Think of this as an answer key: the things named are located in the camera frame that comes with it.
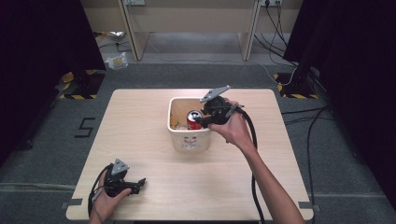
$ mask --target warning tape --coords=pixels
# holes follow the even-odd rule
[[[274,75],[275,81],[277,83],[282,84],[278,78],[279,75],[275,74]],[[300,94],[300,93],[285,93],[285,91],[283,90],[283,86],[282,85],[277,85],[277,89],[279,90],[280,96],[284,97],[284,98],[295,98],[295,99],[318,99],[318,96],[316,94]]]
[[[64,91],[70,87],[71,82],[66,83],[64,86]],[[60,97],[60,99],[71,99],[71,100],[92,100],[96,98],[96,94],[68,94],[64,93]]]

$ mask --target white box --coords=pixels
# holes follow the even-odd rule
[[[187,114],[204,106],[199,100],[200,97],[175,97],[169,103],[167,127],[175,150],[179,152],[201,153],[209,148],[211,134],[209,129],[187,129]]]

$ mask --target soda can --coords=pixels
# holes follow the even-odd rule
[[[195,118],[201,118],[202,113],[199,110],[192,110],[187,114],[187,125],[189,130],[200,130],[202,129],[201,124],[195,121]]]

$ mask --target table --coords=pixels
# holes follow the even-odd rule
[[[167,130],[173,97],[203,97],[208,90],[116,90],[108,104],[92,149],[68,207],[72,220],[88,219],[88,195],[100,171],[116,158],[131,166],[126,181],[147,183],[125,198],[115,220],[259,220],[251,196],[251,172],[242,153],[211,134],[207,151],[189,155],[175,151]],[[271,90],[228,90],[221,96],[238,101],[251,116],[259,153],[298,205],[309,202],[288,133]],[[262,195],[258,198],[271,219]],[[312,209],[300,208],[304,219]]]

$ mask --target human hand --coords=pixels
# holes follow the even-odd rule
[[[103,172],[102,176],[100,177],[98,185],[99,187],[105,184],[107,171]],[[108,220],[120,201],[128,196],[132,191],[131,189],[125,189],[119,195],[112,198],[106,194],[105,189],[98,190],[101,190],[101,192],[99,193],[97,199],[93,202],[90,223],[103,223],[104,221]]]
[[[251,148],[253,142],[251,141],[248,126],[245,118],[238,112],[233,112],[227,123],[223,125],[209,124],[208,128],[214,132],[221,134],[227,143],[236,145],[241,150]]]

